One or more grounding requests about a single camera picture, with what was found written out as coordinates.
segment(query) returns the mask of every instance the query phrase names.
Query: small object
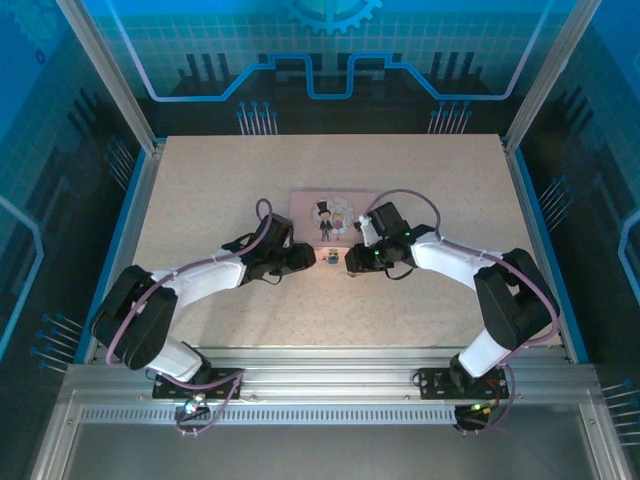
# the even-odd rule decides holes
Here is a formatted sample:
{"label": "small object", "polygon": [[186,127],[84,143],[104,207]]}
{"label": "small object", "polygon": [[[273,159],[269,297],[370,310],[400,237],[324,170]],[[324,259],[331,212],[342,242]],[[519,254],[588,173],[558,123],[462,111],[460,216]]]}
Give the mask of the small object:
{"label": "small object", "polygon": [[629,400],[628,402],[624,402],[624,403],[616,403],[615,405],[609,405],[608,408],[609,410],[614,409],[614,408],[618,408],[618,407],[633,407],[633,408],[638,408],[640,402],[638,401],[638,399],[636,397],[633,397],[631,400]]}
{"label": "small object", "polygon": [[203,392],[196,393],[191,399],[187,400],[184,404],[184,413],[191,415],[198,410],[204,404],[206,394]]}
{"label": "small object", "polygon": [[329,256],[327,257],[327,263],[329,265],[337,265],[339,261],[340,257],[338,255],[338,252],[336,250],[330,251]]}
{"label": "small object", "polygon": [[609,390],[613,390],[614,388],[621,388],[621,387],[631,388],[631,385],[632,385],[631,379],[630,378],[625,378],[624,382],[619,383],[617,385],[612,385],[611,387],[603,388],[602,391],[603,392],[608,392]]}
{"label": "small object", "polygon": [[58,320],[64,320],[67,323],[70,323],[71,325],[75,325],[76,327],[78,327],[80,330],[82,330],[84,327],[82,325],[80,325],[79,323],[74,322],[73,320],[67,318],[64,316],[64,314],[62,312],[58,312],[56,313],[56,318]]}

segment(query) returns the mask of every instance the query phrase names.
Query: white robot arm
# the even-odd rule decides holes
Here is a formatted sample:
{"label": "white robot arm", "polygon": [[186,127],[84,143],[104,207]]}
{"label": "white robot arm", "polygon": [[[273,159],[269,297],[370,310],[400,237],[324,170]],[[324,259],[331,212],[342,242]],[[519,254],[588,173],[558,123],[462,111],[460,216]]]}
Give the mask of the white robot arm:
{"label": "white robot arm", "polygon": [[[539,296],[497,262],[515,268],[559,308],[531,256],[521,249],[507,254],[466,247],[434,228],[410,228],[392,203],[360,217],[364,244],[346,256],[349,272],[386,271],[397,262],[441,273],[478,295],[485,328],[451,361],[451,377],[460,390],[487,374],[510,353],[551,322]],[[517,293],[510,290],[517,287]]]}
{"label": "white robot arm", "polygon": [[[208,377],[209,362],[169,334],[184,309],[215,292],[263,279],[266,274],[278,279],[315,263],[313,248],[294,243],[293,225],[275,214],[262,240],[247,249],[246,245],[255,243],[267,225],[265,217],[255,233],[185,267],[154,272],[135,265],[128,267],[98,308],[91,333],[132,370],[149,368],[180,382],[200,383],[196,377]],[[144,295],[148,298],[127,324],[126,317]]]}

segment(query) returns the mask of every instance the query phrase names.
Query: beige table surface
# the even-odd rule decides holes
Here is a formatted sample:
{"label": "beige table surface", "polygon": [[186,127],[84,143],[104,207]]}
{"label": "beige table surface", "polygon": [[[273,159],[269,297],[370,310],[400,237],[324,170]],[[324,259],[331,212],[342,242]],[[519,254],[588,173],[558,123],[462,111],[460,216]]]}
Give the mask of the beige table surface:
{"label": "beige table surface", "polygon": [[[255,230],[259,197],[286,215],[296,189],[401,187],[436,202],[445,236],[531,251],[496,135],[170,137],[135,263],[153,270],[213,253]],[[424,202],[403,195],[393,201],[411,225],[433,225]],[[203,299],[172,329],[200,346],[461,346],[482,320],[475,294],[439,274],[352,279],[318,263],[275,287],[252,282]]]}

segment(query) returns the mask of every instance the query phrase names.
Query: enclosure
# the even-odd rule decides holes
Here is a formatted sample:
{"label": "enclosure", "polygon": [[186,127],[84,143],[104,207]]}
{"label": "enclosure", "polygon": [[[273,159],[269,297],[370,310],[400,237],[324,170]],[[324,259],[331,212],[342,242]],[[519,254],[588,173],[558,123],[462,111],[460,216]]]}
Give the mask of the enclosure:
{"label": "enclosure", "polygon": [[[2,478],[635,478],[638,18],[633,0],[0,0]],[[89,325],[128,265],[211,255],[260,197],[286,215],[296,190],[396,188],[451,238],[532,252],[561,306],[561,335],[511,362],[502,433],[462,438],[458,404],[411,382],[482,329],[474,295],[425,273],[320,262],[195,304],[172,334],[247,372],[197,439],[144,370],[104,365]]]}

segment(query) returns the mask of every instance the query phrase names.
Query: purple cable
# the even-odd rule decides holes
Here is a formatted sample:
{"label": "purple cable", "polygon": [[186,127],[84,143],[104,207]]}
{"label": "purple cable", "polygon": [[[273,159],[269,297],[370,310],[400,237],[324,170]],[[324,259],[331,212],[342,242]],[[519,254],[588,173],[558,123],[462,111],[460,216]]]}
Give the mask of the purple cable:
{"label": "purple cable", "polygon": [[267,214],[267,224],[265,225],[265,228],[262,229],[262,232],[260,233],[260,235],[258,235],[258,237],[253,242],[251,242],[251,244],[247,245],[246,248],[240,250],[239,252],[230,253],[228,255],[223,255],[220,258],[215,258],[215,257],[205,258],[204,260],[198,260],[197,262],[193,262],[193,263],[189,263],[187,265],[184,265],[184,266],[178,268],[177,270],[175,270],[174,272],[165,275],[163,278],[158,280],[151,288],[149,288],[149,290],[147,290],[146,292],[144,292],[142,294],[142,296],[133,305],[133,307],[131,308],[131,310],[129,311],[127,316],[125,317],[124,321],[120,325],[120,328],[118,328],[118,330],[116,331],[115,335],[113,336],[113,339],[111,340],[111,343],[109,344],[109,347],[107,349],[107,356],[105,358],[105,361],[106,361],[107,365],[113,365],[114,364],[114,362],[113,362],[113,352],[115,351],[116,347],[118,346],[118,343],[120,343],[120,340],[122,339],[122,336],[124,335],[125,330],[129,327],[129,324],[133,320],[133,317],[135,317],[135,315],[138,312],[138,310],[140,310],[140,307],[142,307],[145,304],[145,302],[149,299],[149,297],[156,290],[158,290],[162,285],[167,283],[169,280],[172,280],[173,278],[177,277],[178,275],[180,275],[180,274],[182,274],[184,272],[187,272],[187,271],[189,271],[191,269],[201,267],[202,265],[208,265],[210,263],[224,262],[226,260],[230,260],[232,258],[239,257],[240,255],[244,255],[245,253],[250,252],[256,246],[258,246],[258,244],[262,241],[262,239],[265,237],[265,235],[269,231],[269,227],[271,226],[271,220],[273,219],[273,206],[271,205],[271,202],[269,200],[267,200],[266,198],[261,198],[256,203],[256,212],[258,214],[258,218],[260,217],[259,209],[260,209],[260,205],[262,203],[266,204],[267,208],[269,209],[269,213]]}
{"label": "purple cable", "polygon": [[546,342],[547,340],[553,338],[558,331],[560,330],[560,319],[558,318],[558,315],[556,314],[556,310],[553,307],[553,304],[551,303],[551,301],[547,298],[547,296],[544,294],[544,292],[542,290],[540,290],[540,288],[538,288],[538,286],[533,283],[529,277],[527,277],[524,273],[522,273],[520,270],[518,270],[517,268],[515,268],[512,265],[509,265],[507,262],[505,262],[504,260],[502,260],[501,258],[498,258],[494,255],[491,255],[489,253],[486,252],[481,252],[480,250],[476,250],[474,248],[469,248],[469,247],[465,247],[464,245],[458,245],[457,243],[454,243],[450,240],[447,240],[446,238],[443,238],[441,233],[440,233],[440,223],[441,223],[441,219],[442,216],[440,215],[440,210],[438,210],[438,207],[436,206],[435,203],[433,203],[433,201],[431,201],[431,199],[429,199],[426,195],[423,195],[422,193],[416,192],[414,190],[408,190],[405,188],[397,188],[395,190],[389,190],[388,192],[384,192],[380,195],[378,195],[376,197],[376,199],[371,202],[371,205],[369,205],[367,207],[367,209],[365,210],[365,215],[367,213],[369,213],[371,211],[371,209],[384,197],[391,195],[393,193],[408,193],[409,195],[413,195],[415,197],[421,198],[422,200],[424,200],[425,202],[427,202],[429,204],[429,206],[433,209],[434,213],[436,214],[436,225],[435,225],[435,235],[436,238],[438,240],[440,240],[444,245],[447,245],[451,248],[453,248],[454,250],[458,250],[459,252],[462,253],[466,253],[468,255],[473,255],[475,257],[479,257],[479,258],[486,258],[487,260],[491,260],[492,262],[500,265],[501,267],[505,268],[509,273],[512,273],[513,275],[515,275],[516,277],[518,277],[527,287],[529,287],[531,289],[531,291],[540,299],[540,301],[543,303],[543,305],[545,306],[545,308],[547,309],[547,311],[549,312],[549,315],[551,316],[551,330],[546,333],[545,335],[542,335],[541,337],[538,338],[534,338],[531,340],[528,340],[526,342],[524,342],[522,345],[520,345],[518,348],[516,348],[513,352],[511,352],[509,355],[507,355],[504,359],[502,359],[501,364],[506,364],[507,361],[513,357],[513,355],[518,352],[521,348],[525,348],[529,345],[534,345],[537,343],[541,343],[541,342]]}
{"label": "purple cable", "polygon": [[[229,402],[231,401],[231,398],[233,397],[233,394],[236,393],[236,390],[238,389],[238,386],[240,385],[240,382],[242,381],[242,372],[240,372],[239,375],[237,375],[237,374],[234,374],[234,375],[236,376],[236,379],[233,382],[233,386],[231,387],[231,390],[229,391],[229,394],[227,395],[227,398],[222,403],[222,405],[220,405],[220,408],[218,408],[218,411],[216,412],[216,414],[211,417],[211,420],[209,420],[209,422],[206,425],[204,425],[204,426],[202,426],[200,428],[193,427],[193,429],[191,431],[189,431],[186,428],[182,427],[182,425],[180,424],[180,420],[176,420],[176,423],[174,425],[176,430],[178,430],[180,433],[182,433],[182,435],[190,435],[190,436],[193,436],[193,437],[197,437],[199,434],[203,433],[206,430],[209,430],[216,423],[218,423],[218,420],[220,420],[220,418],[222,417],[222,414],[227,409],[227,406],[229,405]],[[234,375],[229,375],[228,377],[223,378],[220,381],[231,379],[231,378],[234,377]]]}

